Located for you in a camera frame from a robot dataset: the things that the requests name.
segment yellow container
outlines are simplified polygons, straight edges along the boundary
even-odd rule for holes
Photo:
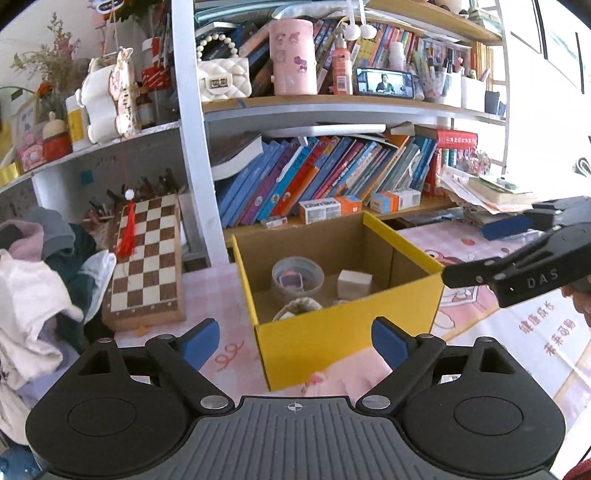
[[[377,316],[413,336],[431,329],[443,292],[443,266],[368,213],[232,242],[271,390],[301,384],[313,372],[371,346]],[[323,269],[324,284],[315,298],[324,309],[272,322],[283,305],[271,291],[271,269],[293,256]],[[331,306],[341,270],[372,274],[372,294]]]
[[[0,167],[0,187],[8,185],[22,175],[22,165],[15,161],[6,167]]]

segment white block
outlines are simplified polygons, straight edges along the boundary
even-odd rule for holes
[[[368,273],[342,270],[337,282],[337,295],[343,300],[367,297],[371,292],[371,279]]]

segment white bottle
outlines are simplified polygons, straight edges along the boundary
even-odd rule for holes
[[[404,44],[402,42],[390,42],[389,62],[390,70],[406,71],[406,55],[404,54]]]

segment chessboard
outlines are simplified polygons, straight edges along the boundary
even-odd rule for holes
[[[123,236],[127,211],[127,205],[120,206],[112,220],[112,252]],[[129,258],[117,259],[102,305],[103,323],[112,330],[185,319],[179,226],[176,195],[135,204],[135,248]]]

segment shelf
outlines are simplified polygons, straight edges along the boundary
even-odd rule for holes
[[[164,124],[164,125],[157,125],[156,127],[151,127],[151,128],[147,128],[145,130],[142,130],[138,135],[136,135],[133,138],[130,138],[129,140],[126,141],[135,141],[138,138],[142,138],[142,137],[146,137],[148,135],[154,135],[160,132],[164,132],[167,130],[173,130],[178,128],[180,125],[180,121],[176,121],[176,122],[170,122],[169,124]],[[55,168],[58,165],[62,165],[66,162],[69,162],[71,160],[74,160],[75,158],[80,158],[83,157],[85,155],[89,155],[91,153],[97,152],[99,150],[103,150],[105,148],[109,148],[113,145],[122,143],[121,139],[116,139],[113,140],[111,142],[108,142],[106,144],[96,144],[96,145],[92,145],[91,147],[88,148],[84,148],[82,150],[78,150],[75,151],[73,153],[70,153],[69,155],[66,155],[65,157],[60,158],[59,160],[54,160],[52,162],[49,163],[45,163],[43,165],[41,165],[38,168],[35,168],[34,170],[30,170],[26,173],[24,173],[23,175],[21,175],[20,177],[18,177],[17,179],[13,180],[12,182],[4,185],[3,187],[0,187],[0,193],[10,189],[11,187],[14,187],[15,185],[21,183],[22,181],[28,180],[30,178],[32,178],[35,175],[38,175],[39,173],[41,173],[42,171],[48,169],[48,168]]]
[[[448,32],[482,43],[497,43],[501,37],[474,22],[421,0],[371,0],[366,8],[419,20]]]
[[[421,204],[419,206],[408,208],[408,209],[402,210],[400,212],[389,213],[387,215],[379,215],[378,213],[374,212],[373,210],[370,210],[367,207],[365,207],[363,209],[363,211],[374,215],[375,217],[377,217],[380,220],[391,220],[393,218],[407,216],[412,213],[429,212],[429,211],[434,212],[436,210],[443,210],[443,209],[452,208],[455,206],[456,206],[456,204],[453,203],[447,197],[423,197],[421,199]],[[296,227],[303,226],[303,225],[304,224],[301,222],[301,220],[298,217],[289,217],[287,219],[287,223],[285,225],[275,227],[271,230],[285,230],[287,228],[296,228]],[[232,246],[232,237],[233,236],[240,237],[240,236],[250,235],[251,233],[260,232],[262,230],[265,230],[265,228],[262,227],[260,223],[257,223],[255,225],[237,226],[236,228],[226,228],[223,231],[224,240],[226,241],[226,246],[227,247]]]
[[[436,116],[444,118],[462,118],[484,122],[493,125],[505,125],[505,120],[498,115],[491,115],[474,110],[466,110],[453,106],[439,105],[438,103],[418,102],[416,100],[403,100],[397,98],[383,98],[377,96],[360,95],[300,95],[300,96],[271,96],[259,98],[246,98],[244,100],[222,100],[219,102],[205,103],[203,113],[206,122],[240,120],[250,124],[257,117],[268,123],[277,123],[285,119],[285,116],[316,113],[317,116],[328,113],[351,115],[351,121],[364,123],[358,120],[359,115],[374,116],[402,113],[407,115]],[[377,119],[372,123],[386,123]]]

